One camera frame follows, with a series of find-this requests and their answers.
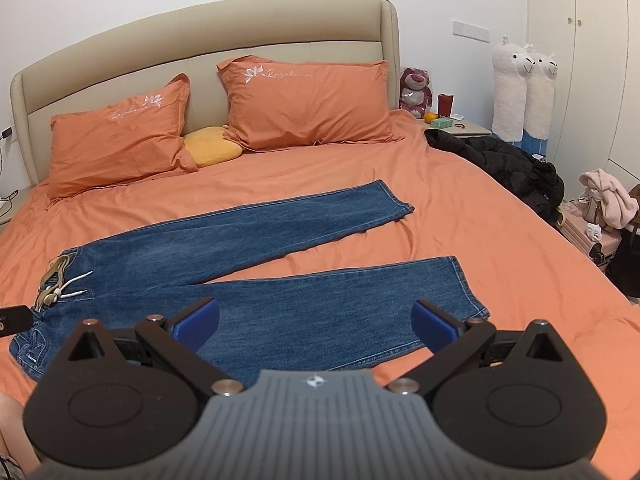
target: wall outlet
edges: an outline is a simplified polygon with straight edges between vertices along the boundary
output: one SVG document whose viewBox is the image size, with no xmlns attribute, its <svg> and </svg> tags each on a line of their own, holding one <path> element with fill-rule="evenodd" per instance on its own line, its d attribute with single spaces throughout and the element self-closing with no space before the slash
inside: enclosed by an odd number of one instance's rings
<svg viewBox="0 0 640 480">
<path fill-rule="evenodd" d="M 491 32 L 488 28 L 476 27 L 468 23 L 453 21 L 451 28 L 454 36 L 463 36 L 464 38 L 472 38 L 473 40 L 491 43 Z"/>
</svg>

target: black puffer jacket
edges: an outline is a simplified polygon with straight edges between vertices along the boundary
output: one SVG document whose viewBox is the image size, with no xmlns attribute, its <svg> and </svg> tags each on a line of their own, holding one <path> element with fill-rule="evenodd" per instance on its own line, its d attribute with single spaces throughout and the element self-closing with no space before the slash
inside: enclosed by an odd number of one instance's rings
<svg viewBox="0 0 640 480">
<path fill-rule="evenodd" d="M 540 162 L 495 137 L 460 139 L 442 130 L 427 130 L 424 136 L 430 146 L 466 158 L 490 174 L 549 224 L 558 219 L 564 182 L 550 162 Z"/>
</svg>

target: pink suitcase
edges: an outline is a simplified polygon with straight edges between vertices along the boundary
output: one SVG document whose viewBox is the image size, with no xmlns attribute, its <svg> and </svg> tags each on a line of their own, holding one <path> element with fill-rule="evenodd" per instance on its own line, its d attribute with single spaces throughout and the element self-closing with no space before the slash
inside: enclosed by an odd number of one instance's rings
<svg viewBox="0 0 640 480">
<path fill-rule="evenodd" d="M 582 218 L 582 209 L 573 202 L 562 202 L 558 207 L 561 213 L 556 227 L 567 240 L 586 254 L 597 266 L 605 266 L 616 253 L 620 244 L 620 232 L 602 230 L 602 240 L 592 242 L 585 234 L 587 222 Z"/>
</svg>

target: silver bolt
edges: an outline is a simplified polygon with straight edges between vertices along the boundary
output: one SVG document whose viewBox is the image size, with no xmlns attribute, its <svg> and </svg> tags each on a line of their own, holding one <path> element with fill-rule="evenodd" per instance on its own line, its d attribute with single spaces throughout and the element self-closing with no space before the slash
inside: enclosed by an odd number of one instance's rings
<svg viewBox="0 0 640 480">
<path fill-rule="evenodd" d="M 211 389 L 215 394 L 228 397 L 239 394 L 244 390 L 244 386 L 242 386 L 240 381 L 236 381 L 235 379 L 220 379 L 211 385 Z"/>
<path fill-rule="evenodd" d="M 414 394 L 420 389 L 420 384 L 409 377 L 400 377 L 391 381 L 387 386 L 390 392 L 400 395 Z"/>
</svg>

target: white alpaca plush toy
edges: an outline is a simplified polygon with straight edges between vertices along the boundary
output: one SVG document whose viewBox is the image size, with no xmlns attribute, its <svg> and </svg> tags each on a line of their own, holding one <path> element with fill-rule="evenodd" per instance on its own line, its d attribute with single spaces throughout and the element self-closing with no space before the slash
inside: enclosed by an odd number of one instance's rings
<svg viewBox="0 0 640 480">
<path fill-rule="evenodd" d="M 546 140 L 551 130 L 551 113 L 554 108 L 558 64 L 551 56 L 532 52 L 533 71 L 527 79 L 527 105 L 524 110 L 522 149 L 529 153 L 546 155 Z"/>
<path fill-rule="evenodd" d="M 533 60 L 521 46 L 509 43 L 506 36 L 494 47 L 494 124 L 492 131 L 502 140 L 519 145 L 524 129 L 527 102 L 527 77 Z"/>
</svg>

